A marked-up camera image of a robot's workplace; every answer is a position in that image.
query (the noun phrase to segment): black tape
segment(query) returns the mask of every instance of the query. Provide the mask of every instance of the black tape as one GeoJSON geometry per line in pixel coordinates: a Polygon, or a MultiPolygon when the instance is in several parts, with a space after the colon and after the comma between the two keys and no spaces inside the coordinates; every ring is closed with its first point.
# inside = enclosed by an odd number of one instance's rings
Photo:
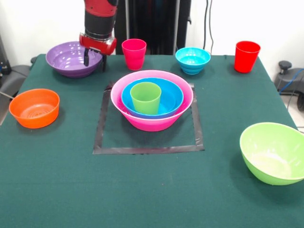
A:
{"type": "Polygon", "coordinates": [[[95,144],[93,154],[164,154],[164,153],[181,153],[181,152],[193,152],[205,150],[203,144],[203,131],[200,124],[200,115],[197,105],[197,96],[194,89],[194,84],[190,84],[193,90],[193,102],[191,104],[191,112],[195,133],[195,145],[187,146],[172,146],[172,147],[158,147],[158,148],[103,148],[103,136],[106,122],[106,115],[108,112],[108,106],[111,97],[111,90],[114,83],[110,83],[104,90],[103,101],[101,105],[101,111],[97,126],[97,132],[95,136],[95,144]]]}

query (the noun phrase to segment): green cup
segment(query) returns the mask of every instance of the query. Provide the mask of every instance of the green cup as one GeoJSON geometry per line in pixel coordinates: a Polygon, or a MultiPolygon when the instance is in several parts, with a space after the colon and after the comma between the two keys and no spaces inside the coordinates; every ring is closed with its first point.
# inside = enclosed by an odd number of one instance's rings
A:
{"type": "Polygon", "coordinates": [[[140,82],[130,90],[136,111],[142,114],[156,115],[160,106],[162,89],[152,82],[140,82]]]}

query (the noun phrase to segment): bowl rim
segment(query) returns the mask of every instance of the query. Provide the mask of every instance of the bowl rim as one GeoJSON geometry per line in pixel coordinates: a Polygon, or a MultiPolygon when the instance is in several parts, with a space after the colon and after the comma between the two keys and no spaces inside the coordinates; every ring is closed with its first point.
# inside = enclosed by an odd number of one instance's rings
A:
{"type": "MultiPolygon", "coordinates": [[[[162,114],[156,114],[156,115],[142,114],[142,113],[140,113],[140,112],[138,112],[138,111],[136,111],[136,110],[131,110],[131,111],[134,112],[134,113],[136,113],[136,114],[140,114],[140,115],[146,116],[146,117],[162,117],[163,115],[168,115],[168,114],[170,114],[170,113],[176,112],[176,111],[180,108],[182,102],[184,101],[184,93],[183,93],[182,89],[181,89],[176,83],[174,83],[174,82],[172,82],[172,81],[170,81],[170,80],[168,80],[168,79],[164,79],[164,78],[161,78],[161,77],[148,77],[148,78],[156,78],[156,79],[160,79],[160,80],[163,80],[163,81],[167,81],[167,82],[169,82],[169,83],[171,83],[171,84],[174,84],[174,85],[178,88],[178,90],[180,91],[180,93],[181,93],[181,100],[180,100],[179,104],[176,106],[176,108],[172,109],[171,111],[168,111],[168,112],[162,113],[162,114]]],[[[131,82],[131,83],[134,83],[134,82],[137,82],[137,81],[141,81],[141,80],[145,80],[145,79],[148,79],[148,78],[137,79],[137,80],[135,80],[135,81],[133,81],[133,82],[131,82]]],[[[122,98],[122,103],[124,104],[124,106],[130,111],[130,108],[125,104],[124,99],[123,99],[123,93],[124,93],[124,90],[126,89],[126,87],[125,87],[125,88],[123,89],[123,91],[122,91],[121,98],[122,98]]]]}
{"type": "Polygon", "coordinates": [[[206,51],[205,49],[201,49],[201,48],[199,48],[199,47],[183,47],[183,48],[179,49],[179,50],[175,53],[175,58],[177,59],[177,61],[181,62],[180,59],[177,57],[177,53],[180,52],[180,51],[183,50],[183,49],[188,49],[188,48],[197,49],[197,50],[206,52],[206,53],[208,53],[208,55],[209,55],[208,60],[205,61],[204,63],[200,63],[200,64],[191,64],[191,66],[200,66],[200,65],[203,65],[203,64],[207,64],[207,63],[211,60],[211,54],[210,54],[210,52],[206,51]]]}
{"type": "MultiPolygon", "coordinates": [[[[67,72],[67,71],[75,71],[74,69],[69,69],[69,68],[65,68],[65,69],[58,68],[58,67],[56,67],[56,66],[53,66],[53,65],[48,61],[48,56],[50,55],[50,52],[51,52],[53,49],[57,48],[58,46],[64,45],[64,44],[75,44],[75,43],[77,43],[77,44],[79,44],[79,45],[81,46],[80,42],[79,42],[79,41],[76,41],[76,40],[64,42],[64,43],[58,44],[58,45],[56,45],[56,46],[53,46],[53,47],[52,47],[50,50],[48,50],[47,53],[46,53],[46,62],[47,62],[47,64],[49,64],[52,68],[54,68],[55,70],[58,70],[58,71],[66,71],[66,72],[67,72]]],[[[83,69],[78,69],[78,70],[86,70],[86,69],[89,69],[89,68],[91,68],[91,67],[95,67],[96,65],[98,65],[98,64],[100,63],[100,61],[101,61],[102,59],[103,59],[103,56],[100,54],[100,60],[98,60],[97,63],[95,63],[95,64],[93,64],[93,65],[91,65],[91,66],[87,66],[87,67],[85,67],[85,68],[83,68],[83,69]]]]}
{"type": "Polygon", "coordinates": [[[53,90],[51,90],[51,89],[36,88],[36,89],[30,89],[30,90],[27,90],[27,91],[24,91],[24,92],[18,94],[18,95],[10,102],[10,104],[9,104],[9,112],[10,112],[10,114],[11,114],[12,116],[14,116],[16,119],[18,118],[18,119],[21,119],[21,120],[35,120],[35,119],[42,118],[42,117],[44,117],[44,116],[46,116],[46,115],[49,115],[51,112],[53,112],[53,111],[55,111],[56,109],[58,109],[59,104],[60,104],[60,96],[59,96],[55,91],[53,91],[53,90]],[[40,115],[40,116],[37,116],[37,117],[33,117],[33,118],[24,118],[24,117],[19,117],[19,116],[15,115],[15,114],[11,111],[11,104],[14,102],[14,100],[15,100],[17,97],[22,96],[22,95],[24,95],[24,94],[26,94],[26,93],[30,93],[30,92],[37,91],[37,90],[48,91],[48,92],[54,94],[55,97],[58,98],[58,103],[56,104],[56,106],[55,106],[50,112],[45,113],[45,114],[40,115]]]}
{"type": "Polygon", "coordinates": [[[180,76],[178,76],[178,75],[176,75],[176,74],[173,74],[173,73],[171,73],[171,72],[168,72],[168,71],[164,71],[164,70],[141,70],[141,71],[136,71],[136,72],[129,73],[129,74],[127,74],[127,75],[121,77],[119,80],[118,80],[118,81],[113,85],[113,87],[112,87],[112,90],[111,90],[111,101],[112,101],[113,105],[114,105],[114,106],[115,106],[123,115],[126,115],[126,116],[130,117],[131,119],[136,119],[136,120],[139,120],[139,121],[149,121],[149,122],[150,122],[150,121],[152,121],[152,122],[154,122],[154,121],[155,121],[155,122],[159,122],[159,121],[170,120],[170,119],[173,119],[173,118],[176,118],[176,117],[179,117],[180,115],[182,115],[182,114],[191,106],[191,104],[192,104],[192,102],[193,102],[193,90],[192,90],[191,86],[189,85],[189,83],[188,83],[185,79],[183,79],[182,77],[180,77],[180,76]],[[187,107],[186,107],[184,110],[182,110],[181,112],[176,113],[176,114],[174,114],[174,115],[172,115],[172,116],[169,116],[169,117],[161,118],[161,119],[145,119],[145,118],[140,118],[140,117],[136,117],[136,116],[133,116],[133,115],[131,115],[131,114],[128,114],[128,113],[122,111],[122,110],[113,102],[113,88],[115,87],[116,83],[117,83],[119,80],[123,79],[124,77],[130,76],[130,75],[135,75],[135,74],[142,74],[142,73],[145,72],[145,71],[166,72],[167,74],[170,74],[170,75],[172,75],[172,76],[174,76],[174,77],[178,77],[178,78],[180,78],[181,80],[183,80],[183,81],[186,83],[186,86],[188,87],[188,89],[191,91],[191,102],[190,102],[190,103],[187,105],[187,107]]]}
{"type": "MultiPolygon", "coordinates": [[[[282,126],[282,127],[285,127],[285,128],[288,128],[288,129],[291,129],[292,131],[294,131],[295,133],[299,134],[300,136],[302,136],[304,138],[304,135],[299,132],[298,130],[296,130],[295,128],[293,127],[290,127],[290,126],[287,126],[285,124],[281,124],[281,123],[275,123],[275,122],[260,122],[260,123],[255,123],[253,125],[250,125],[249,127],[247,127],[241,134],[241,137],[239,139],[239,144],[240,144],[240,148],[241,148],[241,152],[242,152],[242,155],[247,159],[247,161],[253,165],[250,161],[250,159],[247,157],[246,154],[243,153],[243,147],[242,147],[242,138],[244,137],[244,134],[252,127],[255,127],[257,125],[264,125],[264,124],[270,124],[270,125],[279,125],[279,126],[282,126]]],[[[281,179],[281,180],[289,180],[289,181],[295,181],[295,180],[301,180],[301,179],[304,179],[304,175],[303,176],[299,176],[299,177],[292,177],[292,178],[282,178],[282,177],[279,177],[277,175],[273,175],[273,174],[269,174],[267,173],[266,171],[263,171],[261,170],[259,167],[256,167],[255,165],[253,165],[257,170],[261,171],[262,173],[268,175],[268,176],[271,176],[271,177],[274,177],[274,178],[278,178],[278,179],[281,179]]]]}

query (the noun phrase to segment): plastic bowl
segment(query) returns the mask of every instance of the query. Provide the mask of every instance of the plastic bowl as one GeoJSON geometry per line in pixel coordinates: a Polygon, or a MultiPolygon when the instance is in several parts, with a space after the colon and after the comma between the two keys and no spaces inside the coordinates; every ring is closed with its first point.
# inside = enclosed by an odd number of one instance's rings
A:
{"type": "Polygon", "coordinates": [[[184,100],[182,90],[173,82],[163,78],[144,78],[130,83],[122,93],[122,102],[131,115],[144,119],[162,119],[174,115],[184,100]],[[161,101],[156,115],[146,115],[135,111],[131,96],[131,88],[140,82],[153,82],[161,88],[161,101]]]}
{"type": "Polygon", "coordinates": [[[258,123],[240,137],[245,164],[262,182],[287,185],[304,179],[304,135],[279,123],[258,123]]]}
{"type": "Polygon", "coordinates": [[[60,98],[49,89],[32,89],[16,96],[9,112],[26,128],[41,128],[58,117],[60,98]]]}
{"type": "Polygon", "coordinates": [[[47,63],[58,73],[80,78],[90,75],[98,67],[102,55],[89,51],[89,66],[84,65],[85,48],[78,41],[59,44],[50,49],[46,55],[47,63]]]}
{"type": "Polygon", "coordinates": [[[210,61],[209,52],[197,47],[184,47],[175,53],[175,58],[181,69],[188,75],[196,75],[201,72],[210,61]]]}
{"type": "Polygon", "coordinates": [[[143,70],[128,74],[119,79],[112,88],[111,100],[114,106],[134,127],[147,132],[157,132],[170,127],[190,107],[193,101],[193,91],[184,79],[175,74],[160,70],[143,70]],[[131,115],[122,102],[121,96],[124,88],[135,80],[156,76],[174,82],[183,91],[184,100],[176,114],[162,119],[143,119],[131,115]]]}

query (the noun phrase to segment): pink cup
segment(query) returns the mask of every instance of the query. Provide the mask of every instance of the pink cup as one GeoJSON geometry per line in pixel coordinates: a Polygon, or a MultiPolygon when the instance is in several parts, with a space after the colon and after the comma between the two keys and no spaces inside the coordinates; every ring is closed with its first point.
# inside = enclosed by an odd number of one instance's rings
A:
{"type": "Polygon", "coordinates": [[[122,43],[123,54],[130,70],[139,70],[144,63],[147,44],[141,39],[127,39],[122,43]]]}

